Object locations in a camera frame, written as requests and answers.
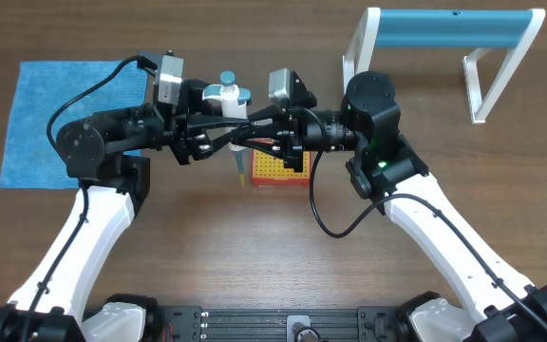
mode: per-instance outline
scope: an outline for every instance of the blue mat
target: blue mat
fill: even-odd
[[[108,76],[120,61],[22,62],[8,135],[0,187],[32,189],[77,188],[46,136],[47,121],[61,105]],[[111,82],[64,111],[52,134],[66,123],[102,110],[141,105],[147,75],[136,62],[126,66]],[[128,154],[140,155],[140,151]]]

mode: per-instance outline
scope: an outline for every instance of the tabletop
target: tabletop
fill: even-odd
[[[271,71],[288,67],[319,100],[339,107],[341,57],[368,6],[526,10],[547,2],[35,1],[0,0],[0,168],[21,61],[119,60],[138,49],[173,49],[183,75],[216,82],[233,70],[269,105]],[[389,74],[401,131],[444,192],[493,249],[535,284],[547,284],[547,16],[487,120],[470,122],[464,49],[376,49],[370,69]],[[479,63],[490,85],[503,53]],[[459,304],[419,246],[372,213],[354,233],[327,237],[303,187],[239,185],[223,150],[177,165],[152,159],[151,192],[113,247],[89,305],[109,295],[149,295],[204,308],[356,308],[398,305],[425,291]],[[349,183],[349,153],[323,157],[315,198],[332,230],[368,206]],[[0,305],[33,272],[62,228],[74,190],[0,189]]]

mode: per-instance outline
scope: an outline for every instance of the blue cloth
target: blue cloth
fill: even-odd
[[[46,126],[61,105],[94,86],[119,64],[110,62],[22,62],[16,94],[9,114],[8,135],[0,187],[32,189],[77,188],[66,166],[47,140]],[[112,81],[65,110],[52,127],[52,135],[66,123],[94,112],[141,105],[147,75],[136,62]],[[140,151],[128,154],[140,155]]]

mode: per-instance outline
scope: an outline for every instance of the blue bar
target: blue bar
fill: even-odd
[[[378,48],[514,48],[530,10],[382,9]]]

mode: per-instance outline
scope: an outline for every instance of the white and blue rack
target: white and blue rack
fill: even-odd
[[[473,124],[484,124],[491,108],[533,43],[544,9],[447,10],[379,9],[365,11],[343,56],[343,90],[355,74],[367,71],[378,48],[475,48],[463,57]],[[500,72],[484,99],[477,61],[493,48],[507,49]]]

